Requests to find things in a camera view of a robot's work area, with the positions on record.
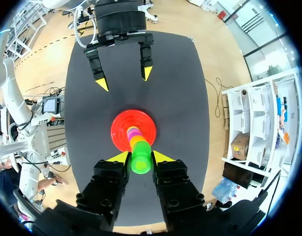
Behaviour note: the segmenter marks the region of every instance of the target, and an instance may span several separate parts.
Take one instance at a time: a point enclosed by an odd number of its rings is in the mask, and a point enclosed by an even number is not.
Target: white shelf
[[[298,80],[298,69],[294,68],[222,92],[222,94],[226,94],[228,96],[229,117],[230,117],[228,155],[227,158],[222,159],[223,161],[226,161],[233,165],[239,166],[241,168],[250,170],[252,172],[264,176],[271,176],[273,173],[276,173],[276,171],[279,168],[281,168],[286,158],[292,159],[297,149],[296,143],[298,141],[298,135],[299,135],[298,123],[299,123],[299,118],[301,117],[299,111],[298,99],[297,99],[297,90],[298,90],[297,80]],[[279,115],[278,115],[277,99],[273,86],[274,82],[277,85],[278,96],[281,98],[282,101],[283,101],[283,97],[286,97],[287,100],[288,121],[285,122],[284,128],[290,136],[290,142],[288,145],[280,141],[280,145],[278,147],[276,147],[276,141],[277,141],[277,134],[279,129]],[[264,144],[266,148],[266,152],[263,160],[260,163],[260,166],[262,165],[263,167],[265,167],[264,170],[249,166],[250,162],[251,161],[253,162],[253,160],[251,160],[251,150],[253,145],[258,140],[263,140],[262,138],[253,135],[252,132],[253,118],[265,115],[265,111],[260,112],[260,111],[254,111],[252,109],[251,94],[253,93],[253,91],[260,88],[262,88],[262,93],[268,94],[268,98],[265,97],[266,98],[265,100],[266,102],[269,102],[269,109],[267,106],[265,110],[268,109],[266,114],[268,114],[270,117],[269,136],[265,140],[266,143]],[[234,122],[236,121],[235,119],[233,119],[233,116],[241,113],[242,110],[233,109],[231,96],[232,94],[241,91],[242,89],[247,90],[248,93],[248,101],[249,101],[248,104],[249,104],[249,114],[250,114],[250,132],[249,132],[250,138],[249,138],[249,147],[248,147],[246,161],[241,161],[241,160],[237,161],[237,160],[233,160],[231,143],[235,139],[235,137],[240,133],[240,131],[234,130]]]

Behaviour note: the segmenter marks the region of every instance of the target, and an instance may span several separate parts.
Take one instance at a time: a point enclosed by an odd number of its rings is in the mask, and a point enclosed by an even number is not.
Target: white storage rack
[[[297,147],[297,142],[301,140],[302,135],[302,88],[299,74],[299,69],[293,68],[222,92],[222,94],[226,94],[228,97],[230,115],[229,149],[227,157],[222,158],[223,161],[268,177],[277,173],[282,168],[286,159],[288,160],[287,162],[292,162],[297,149],[300,148]],[[273,83],[276,84],[278,97],[281,98],[281,101],[283,102],[283,97],[286,97],[287,100],[288,120],[284,123],[284,129],[290,136],[288,145],[280,140],[280,145],[277,147],[279,115]],[[242,110],[237,110],[236,104],[234,109],[232,96],[237,97],[238,92],[242,92],[243,89],[247,91],[249,104],[249,147],[246,160],[233,160],[231,142],[240,133],[236,128],[238,125],[235,124],[235,122],[240,121],[237,121],[233,117],[242,113],[243,110],[246,111],[246,108],[244,109],[242,105]],[[267,127],[268,133],[265,135],[265,138],[260,138],[259,134],[256,135],[256,131],[257,133],[261,131],[262,123],[253,124],[253,122],[261,120],[260,118],[254,119],[255,117],[264,115],[266,115],[267,121],[263,122],[263,125]],[[261,152],[263,147],[265,147],[264,155],[258,155],[253,152],[253,145],[256,142],[258,143],[254,146],[254,152],[256,148]],[[257,167],[250,166],[251,162],[256,164]]]

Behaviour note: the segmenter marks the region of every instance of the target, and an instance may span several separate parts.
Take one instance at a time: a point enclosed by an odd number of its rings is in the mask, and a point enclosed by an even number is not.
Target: white cabinet
[[[302,124],[302,99],[298,99],[298,94],[301,93],[298,68],[222,93],[228,96],[230,117],[229,148],[227,157],[222,158],[224,161],[270,176],[282,167],[285,159],[292,160],[301,135],[299,124]],[[279,104],[279,100],[283,101],[284,98],[287,106]],[[278,114],[285,107],[287,119],[283,124]],[[288,144],[278,136],[278,130],[282,126],[290,136]],[[249,132],[250,135],[245,161],[236,160],[232,156],[231,143],[240,132]]]

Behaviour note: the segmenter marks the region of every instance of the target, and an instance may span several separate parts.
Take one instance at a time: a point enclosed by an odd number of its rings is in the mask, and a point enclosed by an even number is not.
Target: purple ring
[[[137,136],[137,135],[142,136],[141,132],[133,132],[130,135],[128,135],[128,140],[130,141],[132,139],[132,137]]]
[[[127,137],[129,137],[129,135],[132,134],[133,132],[140,132],[141,133],[141,131],[139,129],[132,128],[132,129],[129,129],[127,131]]]

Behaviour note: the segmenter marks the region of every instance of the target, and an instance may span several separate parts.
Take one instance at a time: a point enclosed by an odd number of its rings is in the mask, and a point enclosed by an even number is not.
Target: cardboard box
[[[228,95],[222,95],[221,100],[223,107],[229,107]]]
[[[231,143],[232,155],[236,159],[246,160],[249,134],[239,133]]]
[[[230,118],[229,108],[228,108],[228,107],[225,107],[225,108],[223,108],[223,111],[224,111],[224,118],[225,118],[225,119]]]
[[[224,120],[224,129],[225,130],[230,130],[230,119],[225,119]]]

